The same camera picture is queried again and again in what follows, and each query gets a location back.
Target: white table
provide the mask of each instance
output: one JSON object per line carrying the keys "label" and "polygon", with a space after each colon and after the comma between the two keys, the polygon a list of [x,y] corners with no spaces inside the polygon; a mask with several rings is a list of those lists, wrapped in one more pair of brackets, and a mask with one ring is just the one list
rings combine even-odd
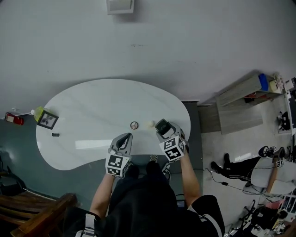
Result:
{"label": "white table", "polygon": [[[190,117],[183,103],[164,90],[136,81],[84,82],[62,91],[45,108],[59,119],[53,130],[37,126],[37,145],[45,161],[60,170],[105,159],[112,139],[126,132],[133,134],[131,155],[162,155],[149,121],[174,122],[186,139],[190,135]],[[136,130],[130,128],[133,121],[139,124]]]}

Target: yellow object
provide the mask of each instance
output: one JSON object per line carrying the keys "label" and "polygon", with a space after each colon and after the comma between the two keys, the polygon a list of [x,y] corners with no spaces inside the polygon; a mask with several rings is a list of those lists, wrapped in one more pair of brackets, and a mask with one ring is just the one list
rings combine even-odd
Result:
{"label": "yellow object", "polygon": [[43,113],[44,110],[47,111],[47,112],[50,112],[49,109],[43,108],[41,106],[39,106],[35,110],[34,109],[31,110],[31,114],[34,116],[34,119],[37,122],[39,121],[39,119],[40,119],[40,117],[41,117],[41,115],[42,115],[42,113]]}
{"label": "yellow object", "polygon": [[269,87],[270,87],[271,91],[276,91],[278,89],[277,81],[276,80],[270,81],[269,82]]}

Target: small ball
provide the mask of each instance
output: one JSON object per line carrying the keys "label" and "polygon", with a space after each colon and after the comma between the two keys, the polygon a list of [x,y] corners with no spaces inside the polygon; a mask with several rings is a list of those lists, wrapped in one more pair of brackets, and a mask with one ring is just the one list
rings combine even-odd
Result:
{"label": "small ball", "polygon": [[154,127],[154,121],[149,121],[149,122],[147,122],[147,126],[148,126],[149,128]]}

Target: person's leg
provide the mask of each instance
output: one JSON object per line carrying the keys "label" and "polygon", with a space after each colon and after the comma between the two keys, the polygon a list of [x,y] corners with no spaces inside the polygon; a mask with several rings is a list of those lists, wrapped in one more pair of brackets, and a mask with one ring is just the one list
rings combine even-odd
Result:
{"label": "person's leg", "polygon": [[118,180],[116,186],[121,185],[121,184],[128,182],[130,180],[138,179],[139,173],[140,173],[139,167],[137,167],[136,165],[130,165],[128,167],[128,170],[124,174],[124,178]]}
{"label": "person's leg", "polygon": [[241,176],[246,176],[251,178],[251,174],[256,164],[260,160],[260,156],[247,159],[241,162],[231,163],[229,168],[236,173],[239,173]]}
{"label": "person's leg", "polygon": [[230,169],[225,169],[225,168],[221,168],[216,162],[212,162],[211,163],[211,168],[212,170],[214,170],[217,174],[222,174],[223,176],[225,176],[226,178],[229,179],[237,179],[235,178],[231,178],[232,175],[234,175],[234,172]]}
{"label": "person's leg", "polygon": [[229,165],[230,169],[221,168],[216,164],[216,162],[211,163],[212,169],[229,179],[241,179],[243,181],[248,181],[251,178],[252,170],[256,166],[257,162],[261,157],[248,159],[242,162],[231,163]]}
{"label": "person's leg", "polygon": [[230,162],[230,158],[229,158],[229,154],[226,153],[224,155],[224,165],[223,168],[230,168],[231,162]]}
{"label": "person's leg", "polygon": [[147,176],[156,177],[159,180],[167,181],[167,178],[163,174],[160,166],[155,161],[150,161],[146,166]]}

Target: red bottle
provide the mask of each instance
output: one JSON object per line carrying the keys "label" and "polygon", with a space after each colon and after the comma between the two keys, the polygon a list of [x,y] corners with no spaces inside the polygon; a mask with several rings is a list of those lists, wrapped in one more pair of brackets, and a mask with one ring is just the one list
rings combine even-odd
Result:
{"label": "red bottle", "polygon": [[14,124],[18,124],[18,125],[24,124],[23,118],[20,118],[18,116],[13,115],[12,113],[8,113],[8,112],[5,114],[5,121],[10,122],[10,123],[14,123]]}

